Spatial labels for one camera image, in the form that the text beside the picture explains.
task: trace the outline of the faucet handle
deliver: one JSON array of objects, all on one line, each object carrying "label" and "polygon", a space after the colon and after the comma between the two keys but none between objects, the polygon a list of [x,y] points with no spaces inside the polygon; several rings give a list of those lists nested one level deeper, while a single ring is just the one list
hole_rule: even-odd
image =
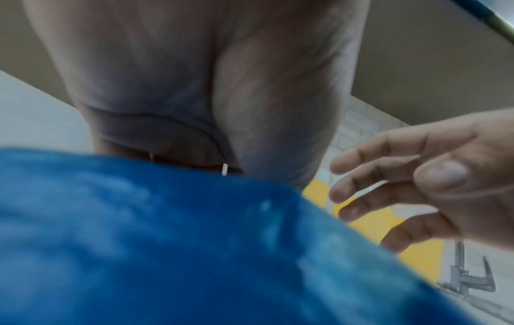
[{"label": "faucet handle", "polygon": [[491,270],[491,265],[487,258],[484,256],[483,260],[483,268],[486,273],[484,277],[482,276],[471,276],[466,274],[461,274],[460,283],[462,285],[475,290],[487,291],[487,292],[496,292],[496,282],[494,281],[493,271]]}]

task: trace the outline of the yellow panel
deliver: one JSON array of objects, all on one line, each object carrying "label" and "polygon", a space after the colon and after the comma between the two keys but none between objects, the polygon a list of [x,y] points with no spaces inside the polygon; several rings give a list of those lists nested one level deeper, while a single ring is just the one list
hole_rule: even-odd
[{"label": "yellow panel", "polygon": [[[353,198],[334,207],[334,214],[348,205]],[[397,217],[392,209],[369,213],[352,222],[350,227],[357,230],[372,242],[378,244],[393,227],[404,220]],[[436,283],[441,274],[444,244],[441,240],[430,240],[415,244],[401,253],[398,258],[431,283]]]},{"label": "yellow panel", "polygon": [[324,208],[325,203],[327,203],[329,190],[330,186],[327,183],[315,179],[304,190],[303,197],[318,207]]}]

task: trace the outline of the ceiling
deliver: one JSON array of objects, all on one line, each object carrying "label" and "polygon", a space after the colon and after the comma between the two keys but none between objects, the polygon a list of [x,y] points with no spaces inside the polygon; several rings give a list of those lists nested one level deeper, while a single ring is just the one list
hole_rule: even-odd
[{"label": "ceiling", "polygon": [[[0,70],[70,103],[19,0],[0,2]],[[374,0],[353,95],[409,124],[514,107],[514,46],[450,0]]]}]

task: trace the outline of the hand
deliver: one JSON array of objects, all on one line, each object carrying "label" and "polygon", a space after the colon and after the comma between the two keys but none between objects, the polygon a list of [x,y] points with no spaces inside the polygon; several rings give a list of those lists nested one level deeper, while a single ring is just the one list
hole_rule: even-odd
[{"label": "hand", "polygon": [[369,0],[25,0],[98,153],[298,188],[349,99]]},{"label": "hand", "polygon": [[348,150],[330,167],[338,175],[353,170],[331,189],[336,203],[387,181],[339,212],[347,222],[396,203],[439,210],[393,228],[382,245],[394,252],[432,238],[514,249],[512,109],[387,131]]}]

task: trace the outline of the blue object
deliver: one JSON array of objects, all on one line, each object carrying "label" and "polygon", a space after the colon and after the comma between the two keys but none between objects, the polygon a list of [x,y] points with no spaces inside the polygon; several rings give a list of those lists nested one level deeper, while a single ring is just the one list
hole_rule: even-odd
[{"label": "blue object", "polygon": [[0,324],[472,324],[293,190],[0,151]]}]

